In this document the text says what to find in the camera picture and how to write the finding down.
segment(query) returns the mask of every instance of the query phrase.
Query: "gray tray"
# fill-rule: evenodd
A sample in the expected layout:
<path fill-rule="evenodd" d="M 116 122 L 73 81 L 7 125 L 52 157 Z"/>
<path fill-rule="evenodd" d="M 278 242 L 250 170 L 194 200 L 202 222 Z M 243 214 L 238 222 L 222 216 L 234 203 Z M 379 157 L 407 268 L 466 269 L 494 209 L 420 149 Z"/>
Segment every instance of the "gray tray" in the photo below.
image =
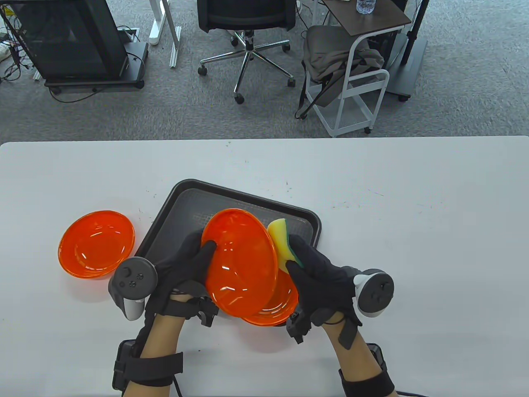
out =
<path fill-rule="evenodd" d="M 314 212 L 196 179 L 186 179 L 172 189 L 136 256 L 152 263 L 164 259 L 180 247 L 189 233 L 204 228 L 213 215 L 228 208 L 246 210 L 265 226 L 275 219 L 285 218 L 290 233 L 298 234 L 317 246 L 321 221 Z"/>

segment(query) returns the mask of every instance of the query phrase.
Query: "bag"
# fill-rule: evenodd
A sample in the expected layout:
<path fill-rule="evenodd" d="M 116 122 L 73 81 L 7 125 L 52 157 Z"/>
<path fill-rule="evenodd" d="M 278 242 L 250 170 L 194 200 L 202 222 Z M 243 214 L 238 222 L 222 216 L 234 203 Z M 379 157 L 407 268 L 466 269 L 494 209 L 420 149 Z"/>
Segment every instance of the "bag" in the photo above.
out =
<path fill-rule="evenodd" d="M 326 107 L 342 92 L 349 51 L 358 36 L 350 36 L 341 26 L 311 26 L 303 43 L 303 69 L 305 80 L 299 97 L 299 107 L 294 117 L 305 119 L 314 106 Z M 362 40 L 354 50 L 351 76 L 378 70 L 384 65 L 384 58 L 377 50 L 370 49 L 367 39 Z M 321 91 L 307 109 L 299 116 L 306 96 L 307 71 L 311 79 L 322 85 Z"/>

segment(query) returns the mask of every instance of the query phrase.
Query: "black monitor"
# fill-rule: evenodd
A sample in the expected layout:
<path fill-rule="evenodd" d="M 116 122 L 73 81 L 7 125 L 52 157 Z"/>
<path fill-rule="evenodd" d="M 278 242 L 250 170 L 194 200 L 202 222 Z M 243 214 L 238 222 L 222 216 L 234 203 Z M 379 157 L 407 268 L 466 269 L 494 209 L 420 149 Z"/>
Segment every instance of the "black monitor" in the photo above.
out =
<path fill-rule="evenodd" d="M 105 0 L 0 0 L 0 7 L 6 25 L 47 80 L 113 80 L 127 67 L 128 55 Z"/>

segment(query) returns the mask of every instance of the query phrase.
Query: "office chair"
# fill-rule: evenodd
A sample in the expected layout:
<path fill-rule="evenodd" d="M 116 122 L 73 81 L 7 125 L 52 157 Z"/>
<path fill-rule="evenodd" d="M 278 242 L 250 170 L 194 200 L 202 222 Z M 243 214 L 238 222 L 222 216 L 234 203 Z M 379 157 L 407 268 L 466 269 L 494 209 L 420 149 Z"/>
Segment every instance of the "office chair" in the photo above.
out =
<path fill-rule="evenodd" d="M 244 49 L 227 52 L 200 61 L 198 74 L 207 74 L 206 64 L 223 59 L 244 57 L 239 79 L 233 89 L 233 97 L 238 104 L 244 102 L 239 93 L 242 78 L 248 61 L 254 58 L 274 67 L 288 77 L 287 85 L 295 87 L 294 76 L 260 53 L 262 50 L 279 47 L 283 52 L 290 50 L 290 42 L 281 40 L 275 43 L 253 45 L 253 34 L 258 29 L 285 28 L 290 30 L 296 24 L 296 0 L 197 0 L 198 25 L 204 32 L 211 29 L 233 30 L 231 44 L 241 43 Z"/>

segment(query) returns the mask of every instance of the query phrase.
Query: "orange plate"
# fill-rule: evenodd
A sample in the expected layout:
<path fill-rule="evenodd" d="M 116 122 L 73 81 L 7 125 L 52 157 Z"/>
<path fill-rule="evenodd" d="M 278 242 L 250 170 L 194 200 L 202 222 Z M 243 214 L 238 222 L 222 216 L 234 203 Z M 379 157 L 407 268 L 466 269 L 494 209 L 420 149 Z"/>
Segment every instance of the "orange plate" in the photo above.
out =
<path fill-rule="evenodd" d="M 273 327 L 287 321 L 298 304 L 298 292 L 290 276 L 280 270 L 273 296 L 258 314 L 243 318 L 255 326 Z"/>
<path fill-rule="evenodd" d="M 96 278 L 115 270 L 134 247 L 134 226 L 114 211 L 97 211 L 75 221 L 62 236 L 59 262 L 69 274 Z"/>
<path fill-rule="evenodd" d="M 206 288 L 226 314 L 247 317 L 258 313 L 272 298 L 277 281 L 277 256 L 272 239 L 251 213 L 228 209 L 211 218 L 202 244 L 213 240 Z"/>

